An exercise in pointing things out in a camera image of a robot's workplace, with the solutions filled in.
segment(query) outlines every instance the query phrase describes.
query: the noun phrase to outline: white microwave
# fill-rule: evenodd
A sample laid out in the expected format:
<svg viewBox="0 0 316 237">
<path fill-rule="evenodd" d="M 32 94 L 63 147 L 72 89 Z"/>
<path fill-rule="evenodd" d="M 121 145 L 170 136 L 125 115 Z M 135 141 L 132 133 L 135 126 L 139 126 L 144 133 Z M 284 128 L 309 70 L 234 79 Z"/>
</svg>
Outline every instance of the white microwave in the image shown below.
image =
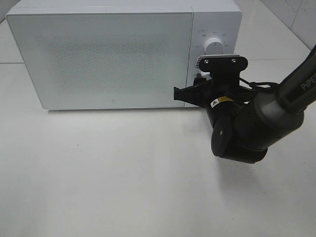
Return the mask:
<svg viewBox="0 0 316 237">
<path fill-rule="evenodd" d="M 21 0 L 6 15 L 45 109 L 189 107 L 197 58 L 234 52 L 232 0 Z"/>
</svg>

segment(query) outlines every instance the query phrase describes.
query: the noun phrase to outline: yellow label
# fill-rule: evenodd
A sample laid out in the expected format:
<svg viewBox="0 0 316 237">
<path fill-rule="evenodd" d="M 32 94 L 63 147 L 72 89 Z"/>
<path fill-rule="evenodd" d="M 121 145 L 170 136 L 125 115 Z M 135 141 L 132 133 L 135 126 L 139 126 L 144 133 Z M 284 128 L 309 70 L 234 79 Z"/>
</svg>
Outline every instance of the yellow label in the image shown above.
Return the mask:
<svg viewBox="0 0 316 237">
<path fill-rule="evenodd" d="M 222 97 L 219 97 L 215 100 L 213 100 L 211 102 L 211 107 L 214 108 L 216 105 L 218 105 L 219 103 L 222 103 L 224 101 L 233 101 L 231 98 L 228 98 L 227 96 L 222 96 Z"/>
</svg>

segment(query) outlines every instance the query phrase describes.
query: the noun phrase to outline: white table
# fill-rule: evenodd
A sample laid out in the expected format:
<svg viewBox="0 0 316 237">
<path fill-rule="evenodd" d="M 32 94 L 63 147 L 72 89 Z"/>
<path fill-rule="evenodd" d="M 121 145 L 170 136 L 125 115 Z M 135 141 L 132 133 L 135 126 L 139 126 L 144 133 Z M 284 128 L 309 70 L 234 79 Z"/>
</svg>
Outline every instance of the white table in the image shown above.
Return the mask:
<svg viewBox="0 0 316 237">
<path fill-rule="evenodd" d="M 308 49 L 260 1 L 242 77 L 281 81 Z M 255 165 L 214 157 L 203 109 L 46 111 L 0 25 L 1 237 L 314 237 L 316 105 Z"/>
</svg>

